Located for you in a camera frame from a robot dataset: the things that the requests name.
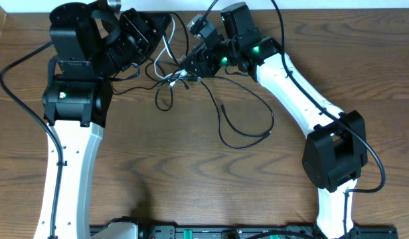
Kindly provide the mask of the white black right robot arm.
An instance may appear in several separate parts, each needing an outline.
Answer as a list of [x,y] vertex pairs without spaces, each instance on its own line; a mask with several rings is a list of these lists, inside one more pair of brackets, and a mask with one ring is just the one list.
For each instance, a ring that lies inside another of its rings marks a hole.
[[206,15],[197,15],[188,29],[201,43],[182,67],[199,78],[213,78],[223,67],[271,92],[305,136],[302,166],[317,187],[317,228],[325,238],[348,238],[353,231],[352,195],[368,161],[365,121],[358,112],[345,113],[324,98],[296,69],[283,40],[263,37],[244,2],[220,12],[220,34]]

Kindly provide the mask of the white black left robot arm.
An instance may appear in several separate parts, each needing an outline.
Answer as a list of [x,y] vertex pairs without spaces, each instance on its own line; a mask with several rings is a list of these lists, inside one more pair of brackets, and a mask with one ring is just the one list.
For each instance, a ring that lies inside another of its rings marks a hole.
[[50,13],[60,74],[42,102],[48,165],[36,238],[89,238],[94,162],[118,72],[139,67],[155,51],[171,16],[121,11],[119,1],[66,3]]

